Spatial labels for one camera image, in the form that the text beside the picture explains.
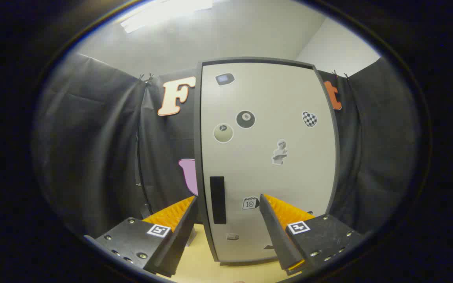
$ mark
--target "small gray sticker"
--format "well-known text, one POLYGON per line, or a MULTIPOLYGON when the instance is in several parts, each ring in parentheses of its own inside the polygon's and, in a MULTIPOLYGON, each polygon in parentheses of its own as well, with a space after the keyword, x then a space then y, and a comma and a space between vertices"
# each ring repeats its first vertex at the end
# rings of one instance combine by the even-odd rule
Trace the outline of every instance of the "small gray sticker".
POLYGON ((226 239, 227 240, 232 240, 232 241, 239 240, 239 235, 237 235, 235 233, 227 233, 226 234, 226 239))
POLYGON ((287 143, 286 140, 277 141, 277 149, 274 150, 272 156, 272 164, 274 165, 283 165, 283 159, 287 157, 288 150, 286 149, 287 143))
POLYGON ((260 200, 258 197, 245 197, 242 209, 254 209, 260 206, 260 200))

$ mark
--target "ceiling light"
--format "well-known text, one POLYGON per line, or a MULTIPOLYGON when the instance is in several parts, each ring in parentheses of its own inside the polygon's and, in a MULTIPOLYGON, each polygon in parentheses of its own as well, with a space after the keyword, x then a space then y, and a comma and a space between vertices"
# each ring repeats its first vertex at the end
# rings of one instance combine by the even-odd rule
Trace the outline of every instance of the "ceiling light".
POLYGON ((131 16, 120 25, 127 33, 131 33, 147 25, 210 8, 212 0, 155 0, 130 11, 128 15, 131 16))

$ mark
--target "statue bust sticker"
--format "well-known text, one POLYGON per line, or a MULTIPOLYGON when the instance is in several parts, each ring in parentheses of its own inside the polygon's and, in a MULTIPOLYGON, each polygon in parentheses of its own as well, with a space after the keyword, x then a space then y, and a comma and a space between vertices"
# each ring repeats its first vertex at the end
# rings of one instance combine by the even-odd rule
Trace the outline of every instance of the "statue bust sticker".
POLYGON ((279 140, 277 142, 277 149, 274 150, 274 155, 272 156, 272 164, 274 165, 283 165, 283 159, 287 157, 288 150, 286 149, 286 140, 279 140))

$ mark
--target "pink shape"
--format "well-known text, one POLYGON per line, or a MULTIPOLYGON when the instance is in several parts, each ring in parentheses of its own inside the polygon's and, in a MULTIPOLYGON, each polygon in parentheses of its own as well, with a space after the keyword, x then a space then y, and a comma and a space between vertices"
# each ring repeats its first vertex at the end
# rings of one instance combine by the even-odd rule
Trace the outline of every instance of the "pink shape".
POLYGON ((192 194, 198 196, 195 159, 181 159, 180 161, 178 161, 178 164, 181 166, 181 168, 183 168, 186 186, 192 194))

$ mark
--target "checkered heart sticker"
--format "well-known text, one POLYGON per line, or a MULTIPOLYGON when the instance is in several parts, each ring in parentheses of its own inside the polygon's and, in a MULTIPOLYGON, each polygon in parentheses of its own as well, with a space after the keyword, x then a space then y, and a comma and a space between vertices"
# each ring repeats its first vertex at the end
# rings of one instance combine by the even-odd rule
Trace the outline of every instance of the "checkered heart sticker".
POLYGON ((318 117, 315 114, 308 113, 307 111, 304 111, 302 113, 302 119, 304 120, 305 125, 311 128, 314 127, 318 122, 318 117))

